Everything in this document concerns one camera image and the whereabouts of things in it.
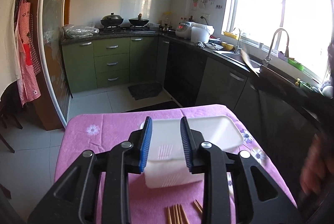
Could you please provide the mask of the person's right hand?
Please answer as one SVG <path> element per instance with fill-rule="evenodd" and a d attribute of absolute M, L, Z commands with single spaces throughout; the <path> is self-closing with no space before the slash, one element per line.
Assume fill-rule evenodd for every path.
<path fill-rule="evenodd" d="M 300 185 L 303 193 L 306 196 L 319 193 L 325 175 L 325 161 L 321 158 L 321 140 L 315 135 L 301 170 Z"/>

